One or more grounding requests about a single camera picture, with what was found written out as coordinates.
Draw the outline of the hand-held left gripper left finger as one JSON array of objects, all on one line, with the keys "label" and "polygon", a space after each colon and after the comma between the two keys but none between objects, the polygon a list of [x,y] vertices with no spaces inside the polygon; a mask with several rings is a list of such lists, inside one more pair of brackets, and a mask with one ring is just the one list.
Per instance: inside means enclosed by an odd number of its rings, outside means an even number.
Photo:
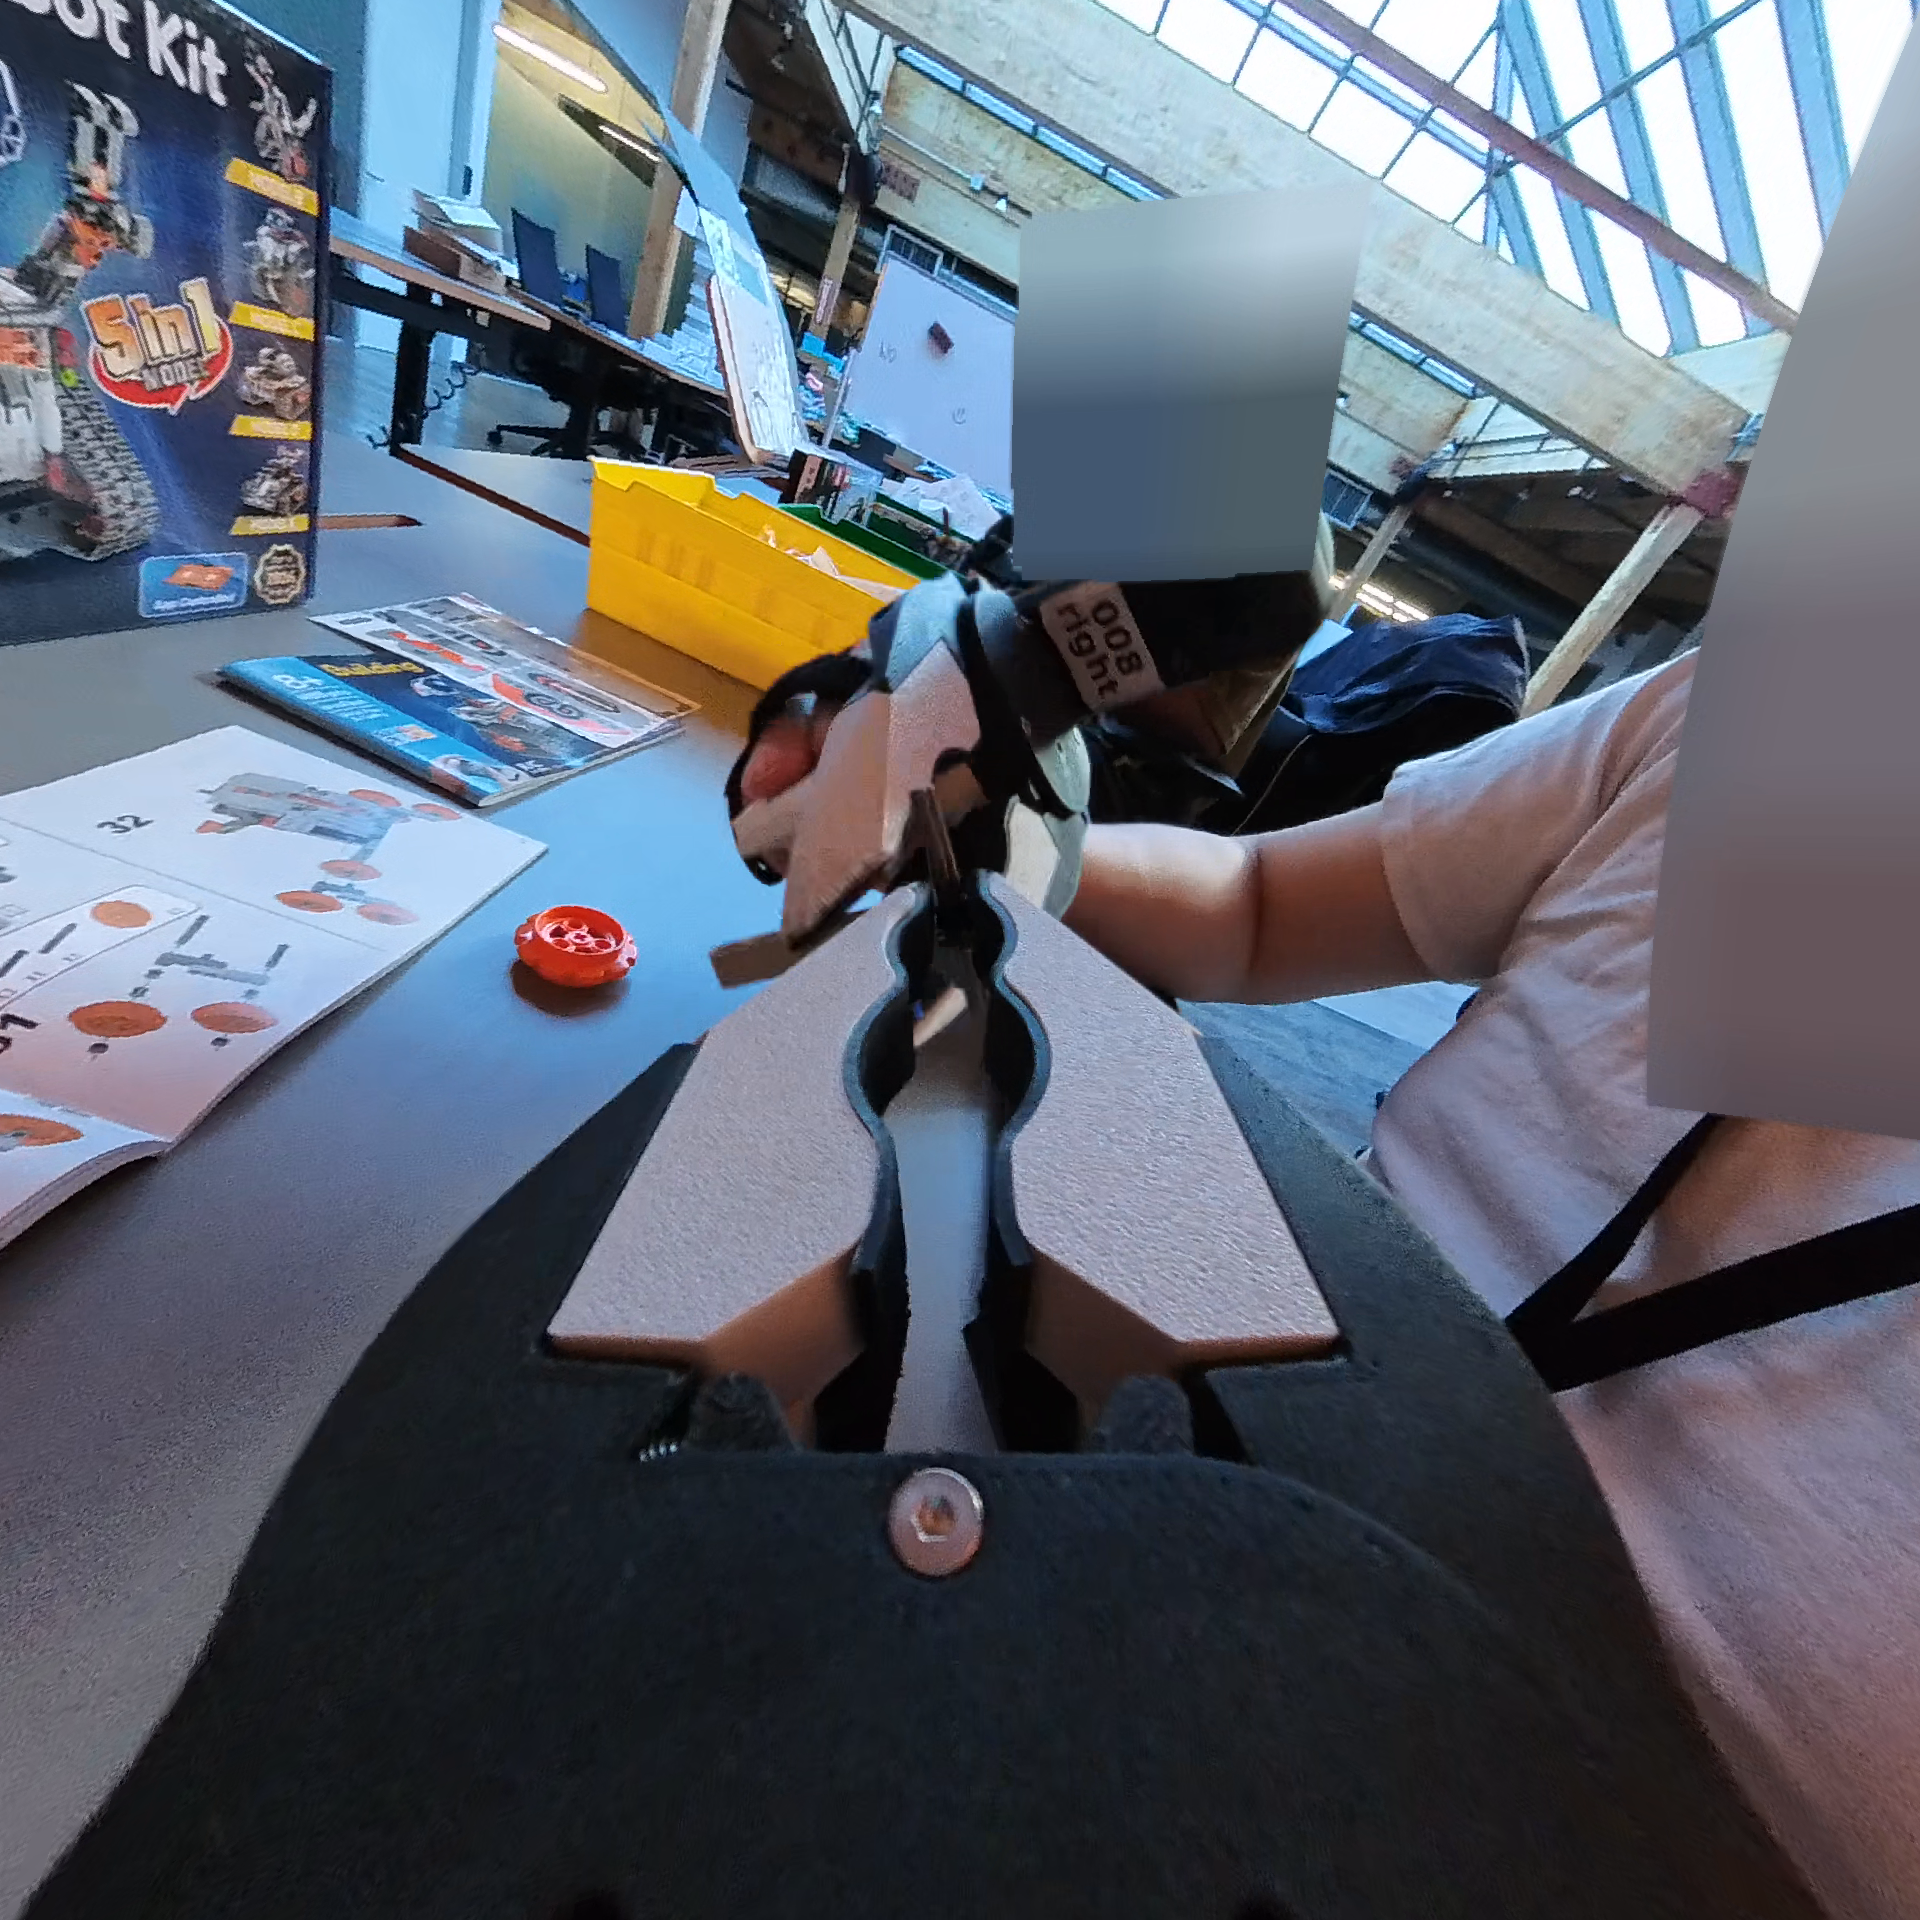
[{"label": "hand-held left gripper left finger", "polygon": [[906,1227],[884,1113],[915,1071],[907,884],[697,1048],[549,1327],[572,1359],[748,1374],[816,1435],[884,1435]]}]

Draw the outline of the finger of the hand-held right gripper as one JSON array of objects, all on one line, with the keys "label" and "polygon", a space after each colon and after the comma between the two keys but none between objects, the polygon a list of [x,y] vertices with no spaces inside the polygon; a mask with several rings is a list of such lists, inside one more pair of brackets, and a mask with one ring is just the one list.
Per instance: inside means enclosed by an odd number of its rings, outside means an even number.
[{"label": "finger of the hand-held right gripper", "polygon": [[945,641],[907,670],[890,663],[887,684],[832,721],[815,771],[775,802],[792,944],[893,868],[915,793],[932,786],[941,756],[970,756],[978,742],[968,673]]}]

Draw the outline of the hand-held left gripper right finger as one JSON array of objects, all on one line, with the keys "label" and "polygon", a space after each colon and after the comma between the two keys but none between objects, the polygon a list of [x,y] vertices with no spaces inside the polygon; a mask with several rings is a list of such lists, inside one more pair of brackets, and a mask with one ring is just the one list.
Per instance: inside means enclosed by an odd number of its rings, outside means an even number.
[{"label": "hand-held left gripper right finger", "polygon": [[977,1374],[995,1427],[1132,1377],[1321,1361],[1337,1321],[1189,1023],[1007,880],[977,884],[1000,1103]]}]

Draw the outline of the orange toy wheel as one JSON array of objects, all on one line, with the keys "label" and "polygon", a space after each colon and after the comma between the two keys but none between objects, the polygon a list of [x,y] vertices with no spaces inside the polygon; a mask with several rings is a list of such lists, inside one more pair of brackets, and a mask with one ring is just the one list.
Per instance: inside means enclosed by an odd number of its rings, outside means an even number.
[{"label": "orange toy wheel", "polygon": [[639,963],[635,940],[625,923],[579,904],[540,911],[520,923],[515,954],[540,980],[569,992],[613,986]]}]

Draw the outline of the instruction booklet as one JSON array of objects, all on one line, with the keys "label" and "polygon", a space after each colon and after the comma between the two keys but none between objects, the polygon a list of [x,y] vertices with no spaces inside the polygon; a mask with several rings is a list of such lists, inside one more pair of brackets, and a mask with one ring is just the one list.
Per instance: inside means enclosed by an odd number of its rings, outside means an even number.
[{"label": "instruction booklet", "polygon": [[168,1152],[545,848],[242,727],[2,798],[2,1242]]}]

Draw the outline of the grey desk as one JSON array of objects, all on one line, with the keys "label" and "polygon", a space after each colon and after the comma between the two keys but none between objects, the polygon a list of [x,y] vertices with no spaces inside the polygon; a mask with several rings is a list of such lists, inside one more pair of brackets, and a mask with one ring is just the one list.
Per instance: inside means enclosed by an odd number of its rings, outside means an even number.
[{"label": "grey desk", "polygon": [[[413,966],[279,1049],[168,1158],[2,1262],[2,1905],[16,1915],[197,1662],[281,1476],[433,1262],[524,1171],[737,1002],[709,950],[778,923],[724,780],[753,694],[586,608],[587,553],[325,431],[313,608],[471,592],[629,642],[695,702],[681,736],[496,816],[545,857]],[[516,963],[553,905],[611,912],[634,972]]]}]

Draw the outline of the person's right hand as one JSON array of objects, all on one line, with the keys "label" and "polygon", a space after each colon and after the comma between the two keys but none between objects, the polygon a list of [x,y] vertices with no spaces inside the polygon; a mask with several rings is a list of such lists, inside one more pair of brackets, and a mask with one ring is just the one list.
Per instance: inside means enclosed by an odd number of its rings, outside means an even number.
[{"label": "person's right hand", "polygon": [[840,710],[842,705],[823,695],[801,695],[767,721],[739,767],[733,839],[737,851],[761,883],[773,884],[784,878],[788,854],[786,846],[749,854],[741,839],[744,824],[755,809],[779,802],[783,793],[815,774]]}]

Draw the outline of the dark backpack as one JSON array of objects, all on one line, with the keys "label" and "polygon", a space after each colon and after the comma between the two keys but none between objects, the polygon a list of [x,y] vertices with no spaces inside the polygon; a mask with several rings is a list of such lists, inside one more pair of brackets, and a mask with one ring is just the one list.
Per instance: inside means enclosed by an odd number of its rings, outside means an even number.
[{"label": "dark backpack", "polygon": [[1359,626],[1300,660],[1211,832],[1277,832],[1380,802],[1409,762],[1453,753],[1521,718],[1523,625],[1436,615]]}]

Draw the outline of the green plastic bin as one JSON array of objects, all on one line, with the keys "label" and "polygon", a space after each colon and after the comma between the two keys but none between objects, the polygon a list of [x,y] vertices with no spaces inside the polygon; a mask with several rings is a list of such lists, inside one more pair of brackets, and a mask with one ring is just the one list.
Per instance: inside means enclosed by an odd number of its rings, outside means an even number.
[{"label": "green plastic bin", "polygon": [[937,561],[923,558],[907,544],[850,520],[827,520],[819,507],[784,504],[778,507],[788,516],[801,532],[835,553],[835,564],[850,569],[857,579],[882,579],[887,571],[911,579],[913,584],[929,584],[946,576],[952,569]]}]

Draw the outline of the small yellow bin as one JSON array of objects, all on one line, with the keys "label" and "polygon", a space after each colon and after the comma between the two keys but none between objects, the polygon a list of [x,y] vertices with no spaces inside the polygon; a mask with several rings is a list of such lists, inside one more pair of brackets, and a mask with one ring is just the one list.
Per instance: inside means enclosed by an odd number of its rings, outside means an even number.
[{"label": "small yellow bin", "polygon": [[845,652],[915,585],[707,473],[593,462],[587,610],[753,688]]}]

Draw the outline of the white board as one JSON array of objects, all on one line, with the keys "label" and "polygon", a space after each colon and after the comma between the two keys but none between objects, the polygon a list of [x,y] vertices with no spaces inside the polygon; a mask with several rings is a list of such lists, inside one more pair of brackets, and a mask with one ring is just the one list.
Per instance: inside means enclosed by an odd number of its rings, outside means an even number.
[{"label": "white board", "polygon": [[1013,498],[1017,318],[890,256],[850,354],[842,416]]}]

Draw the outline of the white folded leaflet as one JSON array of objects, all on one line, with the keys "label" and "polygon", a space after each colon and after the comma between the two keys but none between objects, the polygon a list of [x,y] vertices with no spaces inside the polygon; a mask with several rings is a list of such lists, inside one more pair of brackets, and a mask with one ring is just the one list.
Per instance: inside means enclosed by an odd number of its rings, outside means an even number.
[{"label": "white folded leaflet", "polygon": [[371,649],[407,656],[443,684],[461,684],[466,707],[513,707],[603,753],[677,732],[699,711],[680,694],[579,656],[561,639],[461,592],[313,615],[313,623]]}]

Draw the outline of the small curled white poster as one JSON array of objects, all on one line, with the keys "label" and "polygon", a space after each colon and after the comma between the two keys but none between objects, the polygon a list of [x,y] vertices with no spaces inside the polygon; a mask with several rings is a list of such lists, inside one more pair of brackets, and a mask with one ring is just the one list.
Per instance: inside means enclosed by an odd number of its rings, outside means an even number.
[{"label": "small curled white poster", "polygon": [[707,303],[737,436],[757,465],[786,468],[808,439],[784,312],[753,231],[699,210],[712,276]]}]

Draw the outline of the blue cover booklet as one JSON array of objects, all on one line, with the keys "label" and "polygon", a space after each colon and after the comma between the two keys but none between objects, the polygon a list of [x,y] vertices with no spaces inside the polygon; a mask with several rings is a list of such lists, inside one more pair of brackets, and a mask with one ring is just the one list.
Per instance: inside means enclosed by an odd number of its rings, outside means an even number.
[{"label": "blue cover booklet", "polygon": [[579,776],[591,743],[401,656],[228,660],[219,684],[471,809]]}]

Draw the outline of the blue robot kit box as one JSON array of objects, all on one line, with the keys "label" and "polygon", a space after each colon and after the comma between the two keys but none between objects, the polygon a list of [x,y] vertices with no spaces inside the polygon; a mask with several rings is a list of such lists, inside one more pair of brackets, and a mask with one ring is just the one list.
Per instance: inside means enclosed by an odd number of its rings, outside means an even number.
[{"label": "blue robot kit box", "polygon": [[2,642],[313,587],[332,73],[228,4],[2,4]]}]

